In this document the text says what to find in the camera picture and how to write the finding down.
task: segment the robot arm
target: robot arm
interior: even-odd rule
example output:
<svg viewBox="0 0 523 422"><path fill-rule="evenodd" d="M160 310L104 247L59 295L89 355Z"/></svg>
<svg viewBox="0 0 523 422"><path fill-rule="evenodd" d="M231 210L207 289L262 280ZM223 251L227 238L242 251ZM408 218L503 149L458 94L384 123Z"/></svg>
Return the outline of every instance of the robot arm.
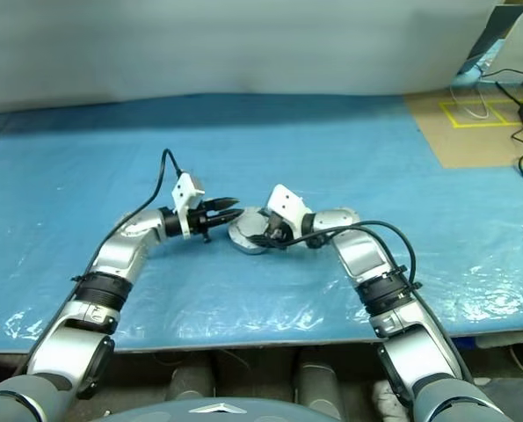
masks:
<svg viewBox="0 0 523 422"><path fill-rule="evenodd" d="M263 215L265 224L258 221L251 227L258 220L255 214ZM458 351L418 300L419 285L406 280L405 267L398 266L383 241L362 224L347 208L312 213L301 198L278 185L267 206L246 211L230 224L229 234L240 249L256 253L300 241L310 248L333 244L374 333L383 340L378 353L392 390L411 407L416 422L509 421L482 391L463 381ZM260 227L245 240L240 236Z"/></svg>
<svg viewBox="0 0 523 422"><path fill-rule="evenodd" d="M202 201L204 190L186 172L173 189L175 210L142 210L102 244L73 296L28 361L26 375L0 383L0 421L63 420L74 397L89 398L112 357L120 311L148 251L170 237L201 234L239 216L232 198Z"/></svg>

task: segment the cardboard sheet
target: cardboard sheet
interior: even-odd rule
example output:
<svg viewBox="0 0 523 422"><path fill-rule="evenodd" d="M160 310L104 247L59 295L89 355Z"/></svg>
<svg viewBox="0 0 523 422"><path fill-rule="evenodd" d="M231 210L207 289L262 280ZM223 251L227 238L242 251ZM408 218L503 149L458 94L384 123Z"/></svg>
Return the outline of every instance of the cardboard sheet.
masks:
<svg viewBox="0 0 523 422"><path fill-rule="evenodd" d="M476 119L466 113L484 115L478 91L454 89L456 104L449 90L405 97L432 151L445 168L494 167L513 165L523 154L523 145L511 134L521 129L517 105L495 87L480 87L490 117ZM509 88L512 95L523 98L521 89Z"/></svg>

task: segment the yellow tape marking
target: yellow tape marking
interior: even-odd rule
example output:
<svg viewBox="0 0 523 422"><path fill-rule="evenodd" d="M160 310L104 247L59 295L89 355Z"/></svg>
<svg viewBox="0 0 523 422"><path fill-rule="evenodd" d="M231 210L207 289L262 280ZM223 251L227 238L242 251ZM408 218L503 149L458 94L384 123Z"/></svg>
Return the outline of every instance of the yellow tape marking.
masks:
<svg viewBox="0 0 523 422"><path fill-rule="evenodd" d="M479 99L469 99L464 101L459 101L460 104L482 104L482 101ZM459 123L454 118L453 114L450 112L450 110L447 108L447 106L457 106L457 104L454 101L440 101L439 107L443 111L443 113L447 116L447 118L450 120L451 124L453 125L453 128L455 129L466 129L470 127L508 127L508 126L521 126L520 121L508 121L506 120L501 113L499 113L497 110L495 110L491 105L492 104L505 104L505 103L512 103L510 99L491 99L485 102L486 106L493 112L494 116L498 118L499 121L492 121L492 122L484 122L484 123Z"/></svg>

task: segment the table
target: table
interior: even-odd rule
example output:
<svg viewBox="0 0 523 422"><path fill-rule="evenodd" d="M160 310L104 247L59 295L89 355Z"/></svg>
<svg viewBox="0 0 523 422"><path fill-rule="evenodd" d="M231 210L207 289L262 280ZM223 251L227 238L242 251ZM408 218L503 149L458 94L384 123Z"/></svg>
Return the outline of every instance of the table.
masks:
<svg viewBox="0 0 523 422"><path fill-rule="evenodd" d="M452 334L523 330L513 168L443 169L399 97L199 95L0 114L0 352L30 347L102 236L149 196L164 147L206 197L258 206L283 183L314 210L394 223ZM172 205L173 183L154 205ZM248 256L225 228L212 237L153 251L119 349L374 339L332 248Z"/></svg>

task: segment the white wall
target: white wall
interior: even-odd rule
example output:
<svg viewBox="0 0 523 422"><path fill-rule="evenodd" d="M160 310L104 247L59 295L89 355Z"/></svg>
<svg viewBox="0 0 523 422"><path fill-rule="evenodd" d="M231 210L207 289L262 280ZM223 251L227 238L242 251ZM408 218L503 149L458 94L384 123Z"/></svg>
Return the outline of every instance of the white wall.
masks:
<svg viewBox="0 0 523 422"><path fill-rule="evenodd" d="M0 0L0 111L445 86L497 0Z"/></svg>

